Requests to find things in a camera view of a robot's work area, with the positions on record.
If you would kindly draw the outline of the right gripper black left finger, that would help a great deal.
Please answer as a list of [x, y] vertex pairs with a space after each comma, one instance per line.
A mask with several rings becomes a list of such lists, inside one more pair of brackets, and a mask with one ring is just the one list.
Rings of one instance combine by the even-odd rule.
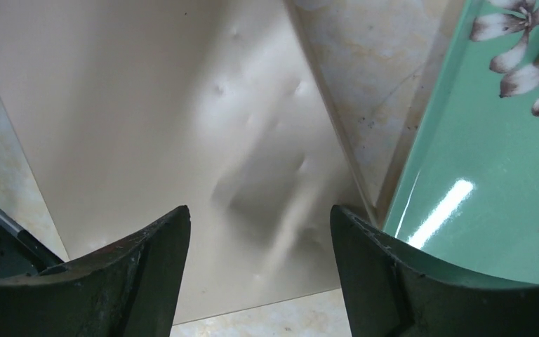
[[0, 278], [0, 336], [169, 336], [190, 234], [179, 206], [85, 256]]

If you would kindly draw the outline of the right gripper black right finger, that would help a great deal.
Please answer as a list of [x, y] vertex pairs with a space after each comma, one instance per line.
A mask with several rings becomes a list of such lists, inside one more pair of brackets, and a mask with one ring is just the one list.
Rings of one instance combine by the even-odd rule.
[[539, 336], [539, 285], [448, 263], [344, 206], [330, 226], [353, 336]]

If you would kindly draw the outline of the brown box lid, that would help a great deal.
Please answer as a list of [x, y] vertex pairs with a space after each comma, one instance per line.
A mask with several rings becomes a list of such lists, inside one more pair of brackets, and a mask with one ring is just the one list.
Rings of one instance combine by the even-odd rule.
[[177, 206], [177, 324], [340, 286], [365, 205], [292, 1], [0, 1], [0, 99], [70, 258]]

